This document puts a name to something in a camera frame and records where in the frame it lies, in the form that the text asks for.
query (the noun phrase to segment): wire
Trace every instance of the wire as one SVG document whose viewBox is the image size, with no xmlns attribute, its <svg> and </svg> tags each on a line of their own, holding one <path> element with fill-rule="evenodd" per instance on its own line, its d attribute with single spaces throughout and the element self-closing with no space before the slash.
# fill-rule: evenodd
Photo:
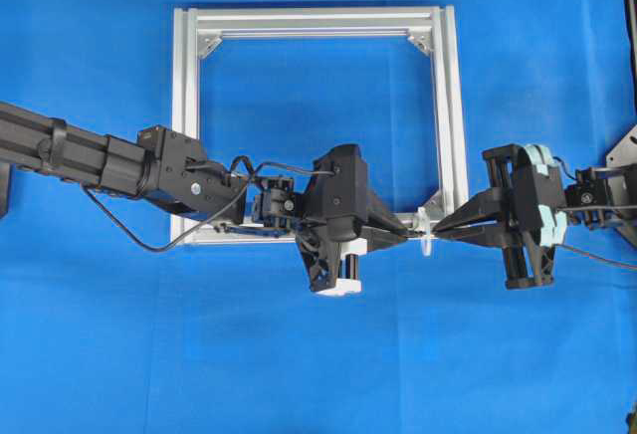
<svg viewBox="0 0 637 434">
<path fill-rule="evenodd" d="M 559 162 L 559 164 L 561 165 L 561 169 L 563 170 L 564 174 L 568 178 L 570 178 L 571 180 L 577 181 L 577 179 L 568 172 L 568 166 L 566 165 L 566 162 L 562 158 L 554 156 L 553 159 Z"/>
<path fill-rule="evenodd" d="M 637 205 L 584 205 L 581 207 L 562 207 L 560 212 L 581 212 L 585 210 L 637 210 Z"/>
<path fill-rule="evenodd" d="M 242 158 L 242 161 L 244 162 L 244 165 L 246 165 L 246 169 L 250 170 L 252 168 L 252 163 L 250 162 L 250 159 L 248 157 L 245 157 L 245 159 Z M 164 245 L 162 247 L 152 247 L 150 245 L 145 244 L 141 240 L 139 240 L 139 238 L 137 238 L 137 236 L 134 233 L 132 233 L 123 224 L 123 222 L 121 222 L 117 217 L 115 217 L 115 215 L 110 210 L 108 210 L 98 200 L 98 198 L 94 196 L 93 193 L 91 193 L 91 189 L 88 186 L 82 185 L 82 190 L 89 196 L 89 198 L 96 205 L 98 205 L 98 207 L 104 212 L 106 217 L 108 217 L 108 219 L 112 223 L 114 223 L 117 227 L 119 227 L 128 236 L 128 238 L 130 238 L 130 240 L 132 240 L 136 245 L 138 245 L 139 247 L 143 248 L 144 250 L 147 250 L 147 251 L 152 252 L 152 253 L 164 253 L 164 252 L 167 252 L 168 250 L 171 250 L 174 247 L 176 247 L 186 237 L 192 235 L 194 232 L 198 231 L 204 225 L 208 225 L 215 218 L 218 218 L 221 215 L 223 215 L 230 207 L 232 207 L 235 203 L 237 203 L 241 199 L 241 197 L 248 190 L 248 187 L 250 186 L 250 184 L 253 183 L 256 180 L 257 175 L 259 174 L 259 172 L 261 170 L 263 170 L 267 166 L 274 166 L 274 167 L 278 167 L 278 168 L 284 168 L 284 169 L 292 171 L 292 172 L 302 173 L 303 175 L 334 175 L 334 172 L 331 172 L 331 171 L 328 171 L 328 170 L 311 171 L 311 170 L 305 170 L 305 169 L 298 168 L 298 167 L 293 167 L 291 165 L 285 165 L 283 163 L 278 163 L 278 162 L 270 162 L 270 161 L 262 162 L 256 168 L 256 170 L 252 170 L 252 173 L 250 173 L 250 175 L 248 176 L 246 182 L 241 187 L 241 190 L 239 190 L 239 192 L 237 192 L 237 194 L 232 198 L 232 200 L 230 200 L 230 202 L 228 202 L 226 205 L 224 205 L 223 208 L 217 210 L 217 212 L 215 212 L 213 215 L 211 215 L 210 217 L 206 218 L 204 221 L 197 223 L 193 227 L 189 228 L 188 230 L 183 232 L 181 235 L 179 235 L 177 238 L 172 240 L 170 243 L 168 243 L 168 244 L 166 244 L 166 245 Z"/>
<path fill-rule="evenodd" d="M 578 255 L 583 255 L 584 257 L 588 257 L 591 260 L 596 260 L 598 262 L 606 263 L 613 267 L 624 268 L 626 270 L 632 270 L 637 272 L 637 265 L 630 265 L 628 263 L 616 262 L 615 260 L 608 260 L 607 258 L 600 257 L 599 255 L 594 255 L 590 252 L 586 252 L 584 250 L 580 250 L 579 248 L 571 247 L 570 245 L 557 244 L 557 247 L 561 247 L 569 252 L 576 253 Z"/>
<path fill-rule="evenodd" d="M 289 172 L 298 173 L 300 175 L 305 175 L 308 177 L 311 177 L 313 175 L 334 175 L 334 172 L 332 172 L 331 170 L 305 170 L 304 168 L 294 167 L 293 165 L 287 165 L 285 163 L 279 162 L 263 162 L 261 165 L 282 168 L 284 170 L 288 170 Z"/>
<path fill-rule="evenodd" d="M 110 221 L 112 223 L 114 223 L 117 227 L 119 227 L 121 230 L 123 230 L 123 232 L 128 236 L 128 238 L 130 238 L 130 240 L 132 240 L 135 244 L 139 245 L 141 248 L 143 248 L 144 250 L 147 250 L 149 252 L 152 253 L 163 253 L 163 252 L 167 252 L 168 250 L 173 249 L 175 246 L 177 246 L 177 244 L 179 244 L 182 240 L 184 240 L 186 237 L 188 237 L 189 235 L 191 235 L 192 233 L 196 232 L 197 230 L 199 230 L 201 227 L 203 227 L 204 225 L 209 224 L 210 222 L 212 222 L 215 218 L 220 217 L 221 215 L 224 214 L 224 212 L 226 212 L 231 206 L 233 206 L 235 203 L 237 203 L 239 201 L 239 199 L 243 196 L 244 193 L 246 193 L 246 190 L 248 189 L 248 185 L 250 185 L 251 180 L 248 179 L 248 181 L 246 181 L 246 183 L 244 183 L 243 187 L 241 188 L 241 190 L 239 190 L 239 192 L 237 193 L 237 195 L 234 196 L 234 198 L 228 202 L 226 205 L 224 205 L 223 208 L 221 208 L 220 210 L 218 210 L 216 213 L 214 213 L 213 215 L 211 215 L 210 217 L 208 217 L 207 219 L 205 219 L 203 222 L 199 222 L 197 223 L 194 227 L 186 230 L 185 232 L 183 232 L 181 235 L 179 235 L 177 238 L 175 238 L 173 241 L 171 241 L 170 243 L 162 246 L 162 247 L 152 247 L 150 245 L 147 245 L 145 243 L 143 243 L 141 240 L 139 240 L 134 233 L 132 233 L 117 217 L 115 217 L 113 215 L 113 213 L 108 210 L 95 196 L 93 193 L 91 193 L 91 191 L 89 190 L 88 187 L 86 186 L 82 186 L 82 190 L 84 190 L 84 193 L 86 193 L 89 198 L 91 198 L 91 200 L 93 200 L 93 202 L 98 205 L 98 207 L 100 207 L 100 209 L 104 212 L 104 214 L 106 215 L 106 217 L 108 217 L 110 219 Z"/>
</svg>

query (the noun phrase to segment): blue fabric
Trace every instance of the blue fabric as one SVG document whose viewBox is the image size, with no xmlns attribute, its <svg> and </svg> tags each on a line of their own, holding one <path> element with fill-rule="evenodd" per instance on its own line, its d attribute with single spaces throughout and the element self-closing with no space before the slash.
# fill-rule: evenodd
<svg viewBox="0 0 637 434">
<path fill-rule="evenodd" d="M 585 167 L 635 122 L 622 0 L 0 0 L 0 100 L 135 138 L 169 124 L 172 9 L 237 3 L 455 5 L 472 193 L 484 148 L 541 142 Z M 202 74 L 226 163 L 359 141 L 392 206 L 435 187 L 407 43 L 224 43 Z M 361 260 L 362 296 L 326 300 L 293 245 L 156 256 L 77 186 L 18 173 L 11 195 L 1 432 L 622 432 L 637 398 L 632 273 L 559 252 L 554 287 L 507 292 L 498 251 L 410 243 Z M 108 203 L 166 241 L 167 216 Z M 614 233 L 568 241 L 635 259 Z"/>
</svg>

